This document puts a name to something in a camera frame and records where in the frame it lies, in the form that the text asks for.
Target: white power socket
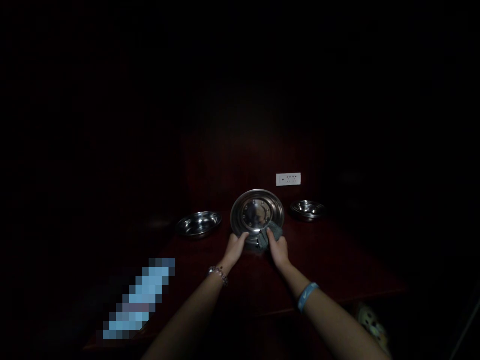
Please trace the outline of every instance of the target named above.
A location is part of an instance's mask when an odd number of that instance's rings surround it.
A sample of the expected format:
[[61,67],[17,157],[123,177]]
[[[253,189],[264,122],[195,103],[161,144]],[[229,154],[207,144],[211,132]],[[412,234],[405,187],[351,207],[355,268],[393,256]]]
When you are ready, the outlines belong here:
[[293,172],[290,174],[277,174],[276,185],[277,186],[292,186],[300,185],[302,183],[302,173]]

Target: blue wristband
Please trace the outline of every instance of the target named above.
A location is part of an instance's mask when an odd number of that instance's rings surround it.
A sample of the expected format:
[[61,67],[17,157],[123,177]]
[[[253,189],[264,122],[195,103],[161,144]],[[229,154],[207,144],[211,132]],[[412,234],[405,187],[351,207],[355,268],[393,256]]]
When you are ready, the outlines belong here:
[[304,313],[304,306],[305,306],[305,303],[307,302],[307,300],[309,299],[310,294],[312,293],[312,291],[314,291],[315,289],[318,289],[318,288],[319,288],[319,286],[317,285],[316,282],[311,282],[305,288],[305,290],[303,290],[303,292],[301,293],[300,299],[298,299],[298,310],[300,310],[301,314]]

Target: dark red table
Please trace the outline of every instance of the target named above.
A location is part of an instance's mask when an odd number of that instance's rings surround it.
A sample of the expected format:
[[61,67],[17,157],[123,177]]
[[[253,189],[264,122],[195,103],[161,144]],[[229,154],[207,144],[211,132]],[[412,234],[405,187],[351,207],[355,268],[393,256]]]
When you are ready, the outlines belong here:
[[[222,259],[232,230],[230,213],[221,215],[222,224],[211,236],[196,242],[176,236],[158,254],[159,258],[175,258],[175,276],[170,279],[168,294],[162,295],[155,315],[133,342],[156,336],[203,281],[209,267]],[[401,278],[331,218],[304,223],[286,215],[283,231],[292,264],[340,304],[407,290]],[[229,275],[229,286],[220,294],[215,316],[221,319],[235,314],[238,319],[254,320],[292,312],[295,305],[270,254],[244,251]],[[94,336],[85,349],[99,346]]]

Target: gray cloth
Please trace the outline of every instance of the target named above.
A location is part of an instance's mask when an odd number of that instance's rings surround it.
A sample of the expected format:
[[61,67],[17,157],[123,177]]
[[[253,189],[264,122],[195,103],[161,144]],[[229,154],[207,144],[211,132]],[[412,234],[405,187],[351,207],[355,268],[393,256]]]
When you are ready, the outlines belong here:
[[[270,221],[268,227],[273,232],[273,236],[275,236],[276,241],[278,241],[280,237],[284,234],[282,228],[273,221]],[[267,228],[261,230],[260,234],[258,234],[258,245],[260,247],[260,250],[266,250],[269,248],[269,236],[267,234]]]

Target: metal bowl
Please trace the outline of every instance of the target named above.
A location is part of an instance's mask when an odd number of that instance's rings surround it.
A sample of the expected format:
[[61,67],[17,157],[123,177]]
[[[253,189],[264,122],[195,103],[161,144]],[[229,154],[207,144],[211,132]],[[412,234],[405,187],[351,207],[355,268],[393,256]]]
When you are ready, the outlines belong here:
[[290,212],[298,220],[313,223],[325,215],[325,206],[308,200],[295,201],[290,205]]
[[180,220],[176,232],[190,240],[200,240],[210,235],[221,222],[222,216],[218,212],[197,212]]
[[231,208],[231,228],[238,237],[245,232],[250,233],[245,241],[250,249],[255,249],[259,245],[260,231],[268,227],[272,221],[282,227],[285,211],[282,202],[270,191],[262,189],[247,191]]

